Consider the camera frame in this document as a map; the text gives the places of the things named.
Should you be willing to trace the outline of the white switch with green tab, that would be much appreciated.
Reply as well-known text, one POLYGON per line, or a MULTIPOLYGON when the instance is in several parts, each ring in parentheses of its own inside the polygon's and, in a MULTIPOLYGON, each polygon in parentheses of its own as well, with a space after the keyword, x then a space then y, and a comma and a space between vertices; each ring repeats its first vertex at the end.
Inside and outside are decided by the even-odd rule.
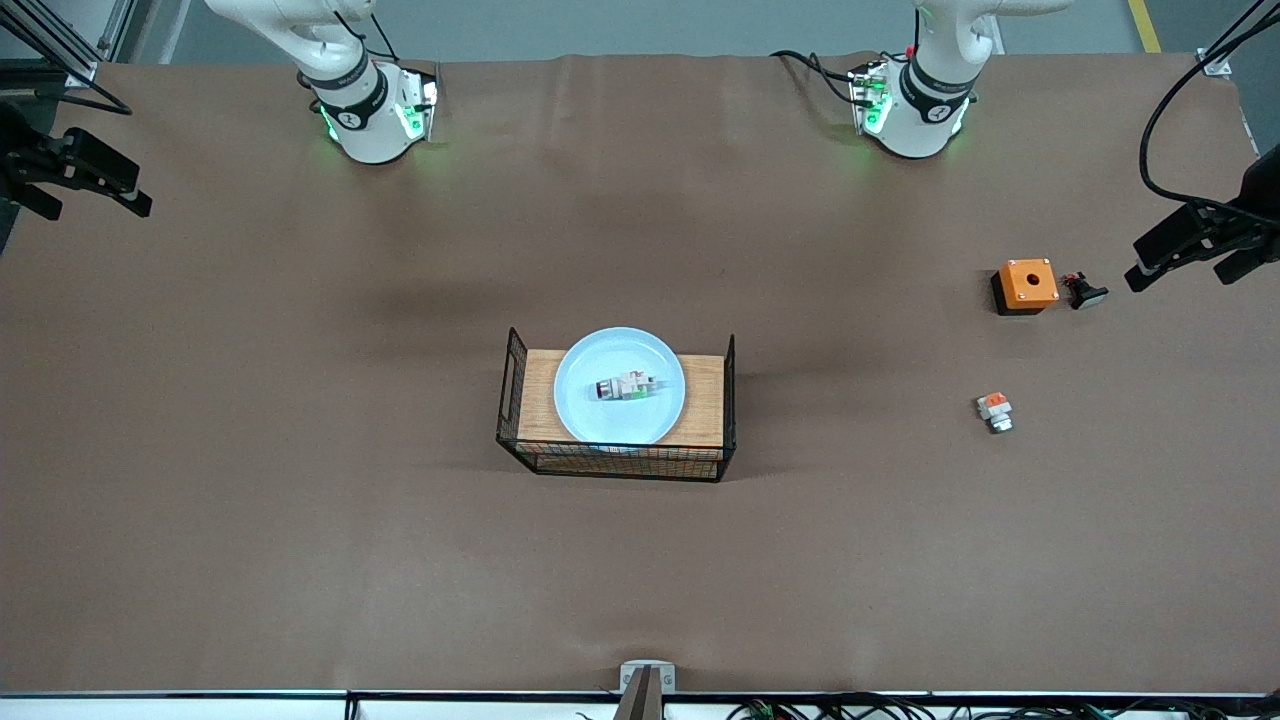
POLYGON ((632 401, 653 396, 660 388, 660 382, 643 370, 626 372, 595 383, 595 395, 600 401, 632 401))

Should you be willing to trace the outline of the light blue round plate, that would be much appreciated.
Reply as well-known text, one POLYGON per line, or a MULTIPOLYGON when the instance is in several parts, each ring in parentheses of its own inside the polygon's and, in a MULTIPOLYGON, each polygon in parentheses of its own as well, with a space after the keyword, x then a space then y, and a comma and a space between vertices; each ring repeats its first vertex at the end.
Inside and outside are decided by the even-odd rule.
POLYGON ((577 441, 644 446, 669 432, 685 404, 682 365, 655 334, 632 327, 595 331, 563 356, 554 380, 556 410, 577 441), (653 374, 660 388, 632 401, 600 401, 595 383, 626 372, 653 374))

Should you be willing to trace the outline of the orange button box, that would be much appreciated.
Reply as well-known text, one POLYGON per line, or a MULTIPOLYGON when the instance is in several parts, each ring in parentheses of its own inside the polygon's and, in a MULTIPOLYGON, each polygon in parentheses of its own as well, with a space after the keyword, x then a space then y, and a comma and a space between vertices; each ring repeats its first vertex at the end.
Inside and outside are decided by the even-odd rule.
POLYGON ((991 275, 989 286, 1001 316, 1038 315, 1061 299, 1047 258, 1007 260, 991 275))

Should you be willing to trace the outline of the yellow floor tape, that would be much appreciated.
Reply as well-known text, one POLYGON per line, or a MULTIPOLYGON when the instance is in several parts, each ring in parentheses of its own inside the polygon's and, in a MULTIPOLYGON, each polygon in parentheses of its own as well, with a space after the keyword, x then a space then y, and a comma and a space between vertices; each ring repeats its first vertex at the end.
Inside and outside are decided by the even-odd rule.
POLYGON ((1126 0, 1142 50, 1148 54, 1162 51, 1157 31, 1146 0, 1126 0))

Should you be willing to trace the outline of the wooden board lid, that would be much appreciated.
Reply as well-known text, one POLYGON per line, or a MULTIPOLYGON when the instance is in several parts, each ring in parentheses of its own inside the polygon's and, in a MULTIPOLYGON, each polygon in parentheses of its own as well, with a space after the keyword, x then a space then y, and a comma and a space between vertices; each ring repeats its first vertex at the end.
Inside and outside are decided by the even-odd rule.
MULTIPOLYGON (((524 388, 520 397, 518 439, 575 441, 556 410, 556 373, 564 350, 527 351, 524 388)), ((677 421, 655 445, 721 447, 724 439, 724 359, 712 355, 680 354, 685 377, 685 404, 677 421)))

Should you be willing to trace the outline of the brown table cover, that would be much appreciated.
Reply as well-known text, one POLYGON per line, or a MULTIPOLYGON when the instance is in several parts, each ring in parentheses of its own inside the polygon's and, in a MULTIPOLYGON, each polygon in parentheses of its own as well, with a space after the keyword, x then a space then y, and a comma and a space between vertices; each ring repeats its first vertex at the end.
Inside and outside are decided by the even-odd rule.
POLYGON ((777 59, 458 64, 387 167, 285 67, 105 68, 56 124, 152 214, 0 255, 0 689, 1280 688, 1280 266, 1123 279, 1189 65, 997 56, 901 161, 777 59), (497 442, 509 333, 611 327, 735 351, 721 480, 497 442))

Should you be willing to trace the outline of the aluminium frame post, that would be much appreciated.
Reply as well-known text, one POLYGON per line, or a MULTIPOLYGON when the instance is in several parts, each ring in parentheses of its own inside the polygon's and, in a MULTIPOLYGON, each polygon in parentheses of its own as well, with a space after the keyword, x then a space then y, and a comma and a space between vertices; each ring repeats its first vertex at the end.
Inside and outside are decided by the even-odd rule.
POLYGON ((1208 77, 1230 77, 1231 54, 1248 38, 1277 22, 1280 22, 1280 0, 1252 0, 1251 5, 1208 47, 1197 49, 1199 72, 1208 77))
POLYGON ((0 0, 0 64, 72 69, 92 79, 122 55, 138 0, 0 0))

